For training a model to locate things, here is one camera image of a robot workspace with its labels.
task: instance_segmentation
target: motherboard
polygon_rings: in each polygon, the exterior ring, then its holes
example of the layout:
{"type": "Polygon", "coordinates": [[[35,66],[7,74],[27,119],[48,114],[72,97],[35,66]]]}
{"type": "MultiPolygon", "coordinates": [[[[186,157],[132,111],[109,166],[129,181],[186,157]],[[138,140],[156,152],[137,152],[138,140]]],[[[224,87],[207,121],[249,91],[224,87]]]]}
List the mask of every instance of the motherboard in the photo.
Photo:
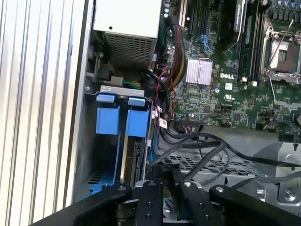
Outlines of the motherboard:
{"type": "MultiPolygon", "coordinates": [[[[272,122],[299,126],[300,0],[165,0],[179,15],[187,71],[175,88],[171,121],[216,113],[232,128],[263,130],[272,122]],[[203,70],[201,77],[195,71],[203,70]]],[[[160,57],[172,64],[173,43],[160,57]]],[[[211,126],[227,126],[208,117],[211,126]]],[[[286,125],[268,132],[291,133],[286,125]]]]}

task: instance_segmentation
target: silver heatsink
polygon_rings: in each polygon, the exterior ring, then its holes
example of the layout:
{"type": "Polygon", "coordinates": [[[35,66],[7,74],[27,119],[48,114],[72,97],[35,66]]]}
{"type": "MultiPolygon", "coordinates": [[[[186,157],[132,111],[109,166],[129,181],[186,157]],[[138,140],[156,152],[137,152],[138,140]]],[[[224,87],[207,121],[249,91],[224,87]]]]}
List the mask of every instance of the silver heatsink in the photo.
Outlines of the silver heatsink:
{"type": "Polygon", "coordinates": [[[209,59],[188,59],[186,82],[210,85],[213,62],[209,59]]]}

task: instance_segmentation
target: ribbed metal side panel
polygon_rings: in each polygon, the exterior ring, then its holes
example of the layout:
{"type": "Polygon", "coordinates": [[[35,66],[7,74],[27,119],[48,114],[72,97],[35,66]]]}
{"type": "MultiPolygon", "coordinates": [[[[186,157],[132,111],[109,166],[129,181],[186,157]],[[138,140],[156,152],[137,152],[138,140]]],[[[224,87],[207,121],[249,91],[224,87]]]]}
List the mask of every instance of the ribbed metal side panel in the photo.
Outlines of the ribbed metal side panel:
{"type": "Polygon", "coordinates": [[[65,205],[84,4],[0,2],[1,226],[27,226],[65,205]]]}

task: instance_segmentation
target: cpu socket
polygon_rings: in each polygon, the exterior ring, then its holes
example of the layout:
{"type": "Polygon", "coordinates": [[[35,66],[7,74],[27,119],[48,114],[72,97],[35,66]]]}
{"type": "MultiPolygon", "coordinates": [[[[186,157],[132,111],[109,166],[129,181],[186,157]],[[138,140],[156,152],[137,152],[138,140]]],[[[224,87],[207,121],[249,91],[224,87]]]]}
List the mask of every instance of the cpu socket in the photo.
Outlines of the cpu socket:
{"type": "Polygon", "coordinates": [[[273,81],[286,81],[300,85],[301,32],[288,32],[280,43],[284,34],[284,31],[274,31],[272,26],[265,33],[261,59],[262,79],[263,81],[267,81],[269,76],[273,81]]]}

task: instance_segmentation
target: power supply vent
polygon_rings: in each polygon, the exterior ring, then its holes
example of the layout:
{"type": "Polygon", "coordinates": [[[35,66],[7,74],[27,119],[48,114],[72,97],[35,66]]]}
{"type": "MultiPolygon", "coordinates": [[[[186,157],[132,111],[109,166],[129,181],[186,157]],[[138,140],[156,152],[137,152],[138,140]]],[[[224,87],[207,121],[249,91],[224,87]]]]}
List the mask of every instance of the power supply vent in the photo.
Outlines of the power supply vent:
{"type": "Polygon", "coordinates": [[[105,33],[114,57],[121,67],[149,68],[156,39],[105,33]]]}

